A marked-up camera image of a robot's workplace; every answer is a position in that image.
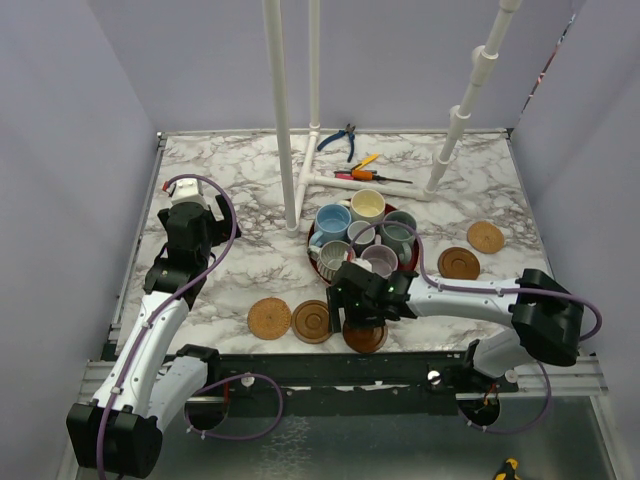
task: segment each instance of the tray of mugs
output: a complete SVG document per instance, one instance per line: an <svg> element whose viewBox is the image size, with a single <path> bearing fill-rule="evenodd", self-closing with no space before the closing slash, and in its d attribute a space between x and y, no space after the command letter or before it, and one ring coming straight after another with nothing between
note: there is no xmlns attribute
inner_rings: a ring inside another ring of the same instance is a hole
<svg viewBox="0 0 640 480"><path fill-rule="evenodd" d="M371 223L393 220L416 229L415 218L389 205L375 190L359 190L350 200L318 209L307 236L307 256L311 266L330 284L343 261L352 261L349 244ZM418 241L397 225L380 225L358 237L354 245L357 258L369 262L374 273L388 278L394 270L414 270L418 264Z"/></svg>

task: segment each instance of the orange screwdriver handle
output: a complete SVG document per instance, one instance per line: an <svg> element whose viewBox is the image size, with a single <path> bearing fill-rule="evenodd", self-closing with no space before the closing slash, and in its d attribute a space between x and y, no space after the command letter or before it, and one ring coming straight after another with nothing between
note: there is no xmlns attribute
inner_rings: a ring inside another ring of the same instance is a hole
<svg viewBox="0 0 640 480"><path fill-rule="evenodd" d="M362 180L364 182L369 181L369 180L373 180L373 173L372 172L367 172L367 171L362 171L362 170L353 170L351 172L351 175L353 176L353 178L355 180Z"/></svg>

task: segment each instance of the red screwdriver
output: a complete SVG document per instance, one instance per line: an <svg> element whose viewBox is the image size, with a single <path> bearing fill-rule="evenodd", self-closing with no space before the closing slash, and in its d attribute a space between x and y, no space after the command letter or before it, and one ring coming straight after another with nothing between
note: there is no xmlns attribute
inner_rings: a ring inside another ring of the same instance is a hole
<svg viewBox="0 0 640 480"><path fill-rule="evenodd" d="M373 172L368 172L366 170L352 170L351 171L351 176L353 177L354 180L361 180L363 182L368 182L371 180L387 180L389 182L400 182L400 183L413 183L410 182L409 180L400 180L398 178L387 178L387 177L382 177L380 175L375 175L373 174Z"/></svg>

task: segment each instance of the yellow and black object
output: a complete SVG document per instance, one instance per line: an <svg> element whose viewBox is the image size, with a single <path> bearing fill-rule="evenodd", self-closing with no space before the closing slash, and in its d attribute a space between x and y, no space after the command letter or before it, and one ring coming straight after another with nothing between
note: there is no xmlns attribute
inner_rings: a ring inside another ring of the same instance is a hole
<svg viewBox="0 0 640 480"><path fill-rule="evenodd" d="M515 458L507 458L493 480L522 480L516 475L516 468L518 468L518 461Z"/></svg>

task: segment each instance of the wall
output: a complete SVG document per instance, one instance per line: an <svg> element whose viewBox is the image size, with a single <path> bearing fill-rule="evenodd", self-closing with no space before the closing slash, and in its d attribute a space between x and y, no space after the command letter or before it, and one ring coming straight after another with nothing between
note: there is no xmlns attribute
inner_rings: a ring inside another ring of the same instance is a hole
<svg viewBox="0 0 640 480"><path fill-rule="evenodd" d="M82 0L6 2L0 65L0 465L50 479L106 338L155 130Z"/></svg>
<svg viewBox="0 0 640 480"><path fill-rule="evenodd" d="M637 472L639 16L637 0L587 1L513 138L554 273L604 313L586 346L600 357Z"/></svg>
<svg viewBox="0 0 640 480"><path fill-rule="evenodd" d="M273 127L261 2L90 0L145 110L161 130ZM446 128L498 0L324 0L321 120ZM580 1L523 2L471 126L515 125ZM289 109L309 123L307 2L283 0Z"/></svg>

